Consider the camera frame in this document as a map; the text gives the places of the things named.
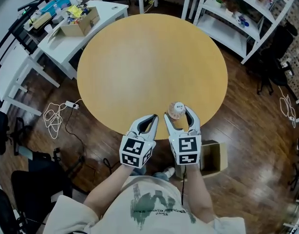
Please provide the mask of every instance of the open cardboard box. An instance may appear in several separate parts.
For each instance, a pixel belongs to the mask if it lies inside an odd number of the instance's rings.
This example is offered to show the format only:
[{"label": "open cardboard box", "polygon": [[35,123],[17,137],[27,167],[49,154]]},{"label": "open cardboard box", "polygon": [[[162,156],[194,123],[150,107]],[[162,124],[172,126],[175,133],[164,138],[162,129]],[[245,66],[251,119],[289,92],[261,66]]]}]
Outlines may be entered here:
[{"label": "open cardboard box", "polygon": [[[227,150],[225,143],[204,140],[200,153],[200,170],[204,178],[218,174],[227,168]],[[175,164],[175,174],[183,179],[185,166]]]},{"label": "open cardboard box", "polygon": [[96,7],[88,7],[89,13],[84,17],[79,24],[65,24],[61,25],[61,30],[68,37],[84,37],[92,27],[100,20],[99,13]]}]

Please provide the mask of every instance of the black cable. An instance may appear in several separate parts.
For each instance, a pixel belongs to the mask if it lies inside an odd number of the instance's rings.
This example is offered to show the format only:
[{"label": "black cable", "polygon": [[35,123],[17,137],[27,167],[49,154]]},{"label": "black cable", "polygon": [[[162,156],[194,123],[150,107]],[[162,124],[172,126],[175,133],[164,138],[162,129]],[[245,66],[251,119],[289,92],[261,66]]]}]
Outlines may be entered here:
[{"label": "black cable", "polygon": [[[82,160],[82,159],[83,159],[83,160],[84,160],[84,164],[85,164],[86,166],[88,166],[88,167],[90,167],[91,169],[94,170],[94,173],[93,173],[93,178],[94,178],[94,177],[95,177],[95,173],[96,173],[96,169],[93,168],[92,166],[87,165],[86,162],[85,162],[85,158],[86,158],[86,156],[87,156],[87,153],[85,152],[85,145],[84,145],[84,143],[82,142],[82,140],[81,140],[76,134],[69,132],[69,131],[67,130],[67,128],[66,128],[66,127],[67,127],[67,124],[68,124],[68,122],[70,121],[70,118],[71,118],[71,116],[72,116],[72,114],[73,114],[73,109],[74,109],[74,107],[72,107],[71,114],[69,115],[69,117],[68,117],[68,119],[67,119],[67,122],[66,122],[66,124],[65,124],[65,130],[66,130],[69,134],[75,136],[75,137],[81,142],[81,145],[82,145],[82,153],[81,153],[81,156],[79,157],[78,160]],[[104,159],[103,159],[103,163],[104,163],[104,165],[105,165],[106,167],[109,168],[110,175],[111,175],[111,174],[112,174],[112,169],[113,169],[118,163],[120,163],[120,161],[116,162],[113,166],[111,166],[109,160],[108,160],[107,158],[104,158]]]},{"label": "black cable", "polygon": [[120,163],[120,161],[116,162],[113,166],[110,165],[110,162],[107,158],[104,158],[103,159],[103,163],[106,167],[109,168],[109,171],[110,171],[110,175],[112,174],[112,169],[115,167],[115,165],[117,165],[118,163]]},{"label": "black cable", "polygon": [[38,223],[38,224],[46,225],[45,223],[38,222],[38,221],[32,220],[32,219],[30,219],[30,218],[26,218],[26,219],[27,219],[27,220],[29,220],[29,221],[32,221],[32,222]]},{"label": "black cable", "polygon": [[187,167],[185,166],[184,174],[183,174],[182,195],[181,195],[181,203],[182,203],[182,205],[183,205],[183,195],[184,195],[184,182],[185,182],[186,175],[187,175]]},{"label": "black cable", "polygon": [[85,156],[85,145],[83,144],[82,140],[81,140],[76,134],[73,134],[73,133],[69,132],[69,131],[67,130],[67,128],[66,128],[66,127],[67,127],[67,124],[68,124],[68,122],[70,121],[70,118],[71,118],[71,116],[72,116],[73,110],[74,110],[74,107],[72,107],[71,114],[70,114],[70,116],[68,117],[67,122],[66,122],[66,124],[65,124],[65,130],[66,130],[69,134],[74,135],[74,136],[81,142],[81,145],[82,145],[82,154],[81,154],[81,156]]},{"label": "black cable", "polygon": [[84,145],[84,143],[82,142],[82,140],[81,140],[76,134],[71,133],[71,132],[69,132],[69,131],[67,130],[67,124],[68,124],[68,122],[70,121],[70,118],[71,118],[71,116],[72,116],[72,114],[73,114],[73,110],[74,110],[74,107],[75,107],[75,106],[76,106],[76,105],[74,104],[73,107],[72,107],[71,114],[69,115],[69,117],[68,117],[68,119],[67,119],[67,122],[66,122],[66,124],[65,124],[65,130],[66,130],[67,133],[69,133],[70,135],[75,136],[75,137],[81,142],[81,145],[82,145],[82,152],[81,152],[81,155],[80,155],[80,157],[79,157],[79,159],[78,159],[78,162],[79,162],[79,163],[83,162],[86,166],[88,166],[89,168],[93,169],[93,171],[94,171],[94,172],[93,172],[93,181],[94,181],[94,177],[95,177],[96,169],[95,169],[94,167],[92,167],[92,166],[86,164],[86,160],[85,160],[85,159],[86,159],[86,157],[87,157],[87,153],[85,152],[85,145]]}]

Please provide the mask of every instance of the round wooden table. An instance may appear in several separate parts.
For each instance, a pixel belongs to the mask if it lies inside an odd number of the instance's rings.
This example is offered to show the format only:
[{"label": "round wooden table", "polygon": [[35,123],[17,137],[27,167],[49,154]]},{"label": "round wooden table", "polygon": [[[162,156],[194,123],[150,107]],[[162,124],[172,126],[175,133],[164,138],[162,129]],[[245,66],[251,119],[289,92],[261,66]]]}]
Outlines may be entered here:
[{"label": "round wooden table", "polygon": [[[155,139],[166,139],[168,105],[184,103],[205,124],[223,102],[227,70],[219,48],[193,24],[141,14],[93,37],[80,58],[77,83],[88,110],[107,127],[125,134],[134,120],[157,114]],[[182,118],[177,126],[187,128]]]}]

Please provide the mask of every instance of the shoe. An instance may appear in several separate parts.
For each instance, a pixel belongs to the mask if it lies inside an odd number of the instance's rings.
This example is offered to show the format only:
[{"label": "shoe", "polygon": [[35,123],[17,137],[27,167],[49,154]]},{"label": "shoe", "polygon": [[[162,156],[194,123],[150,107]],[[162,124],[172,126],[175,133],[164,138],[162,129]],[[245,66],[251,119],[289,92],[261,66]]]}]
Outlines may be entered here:
[{"label": "shoe", "polygon": [[174,175],[174,173],[175,173],[175,169],[174,169],[174,167],[171,167],[171,166],[170,166],[170,167],[166,168],[166,169],[163,171],[163,173],[166,174],[168,178],[171,178],[172,175]]}]

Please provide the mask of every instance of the person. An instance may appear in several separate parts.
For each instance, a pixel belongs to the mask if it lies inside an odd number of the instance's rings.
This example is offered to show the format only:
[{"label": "person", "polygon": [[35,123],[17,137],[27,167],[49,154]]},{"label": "person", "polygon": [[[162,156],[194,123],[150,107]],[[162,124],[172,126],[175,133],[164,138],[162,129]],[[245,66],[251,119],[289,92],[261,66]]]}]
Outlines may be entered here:
[{"label": "person", "polygon": [[198,165],[187,165],[185,192],[167,180],[174,168],[145,176],[145,168],[122,164],[95,187],[84,203],[61,195],[49,215],[44,234],[245,234],[240,217],[217,218]]}]

